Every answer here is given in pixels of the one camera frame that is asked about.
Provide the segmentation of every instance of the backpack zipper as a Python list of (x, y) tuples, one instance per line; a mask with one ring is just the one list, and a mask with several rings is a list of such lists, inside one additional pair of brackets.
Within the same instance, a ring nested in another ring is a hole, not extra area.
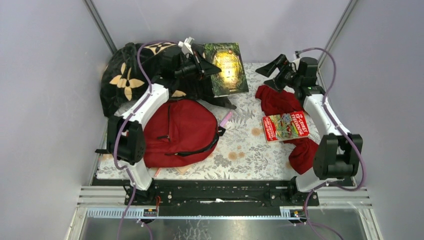
[(168, 105), (168, 135), (158, 136), (157, 139), (168, 139), (168, 141), (171, 142), (170, 130), (171, 130), (171, 105)]
[(194, 155), (194, 154), (200, 154), (200, 153), (204, 153), (208, 150), (210, 150), (220, 139), (220, 136), (218, 133), (215, 133), (215, 136), (213, 137), (212, 141), (205, 147), (196, 150), (196, 151), (179, 151), (179, 152), (174, 152), (174, 153), (165, 153), (165, 155), (167, 156), (171, 156), (171, 155), (177, 155), (177, 156), (181, 156), (181, 157), (187, 157), (190, 155)]

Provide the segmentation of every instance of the red backpack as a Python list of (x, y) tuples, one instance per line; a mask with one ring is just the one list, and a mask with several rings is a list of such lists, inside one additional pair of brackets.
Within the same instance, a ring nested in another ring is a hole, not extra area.
[(203, 105), (182, 99), (159, 107), (143, 131), (146, 167), (173, 168), (207, 158), (225, 129)]

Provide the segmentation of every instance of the metal floor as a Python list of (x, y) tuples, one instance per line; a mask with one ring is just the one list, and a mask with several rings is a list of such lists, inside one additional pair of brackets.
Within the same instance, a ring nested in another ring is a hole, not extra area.
[[(327, 225), (339, 232), (344, 240), (366, 240), (359, 213), (355, 209), (311, 209), (313, 222)], [(118, 218), (89, 217), (82, 240), (116, 240)], [(306, 225), (296, 227), (286, 220), (176, 220), (157, 219), (149, 226), (154, 240), (319, 240)], [(339, 237), (326, 229), (316, 228), (327, 240)], [(149, 240), (149, 232), (134, 219), (125, 219), (121, 240)]]

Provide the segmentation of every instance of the red cloth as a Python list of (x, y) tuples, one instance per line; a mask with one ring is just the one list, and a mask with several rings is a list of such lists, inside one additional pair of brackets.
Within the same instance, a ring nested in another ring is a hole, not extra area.
[[(303, 111), (295, 95), (290, 92), (282, 91), (280, 93), (262, 85), (258, 87), (255, 97), (261, 100), (260, 107), (266, 116)], [(318, 144), (307, 137), (287, 140), (284, 143), (296, 146), (288, 156), (288, 160), (296, 172), (303, 174), (312, 168)]]

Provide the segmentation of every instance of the red book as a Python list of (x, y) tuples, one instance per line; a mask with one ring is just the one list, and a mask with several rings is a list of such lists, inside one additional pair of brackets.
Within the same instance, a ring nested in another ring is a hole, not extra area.
[(264, 116), (262, 123), (267, 142), (300, 139), (309, 136), (309, 128), (302, 111)]

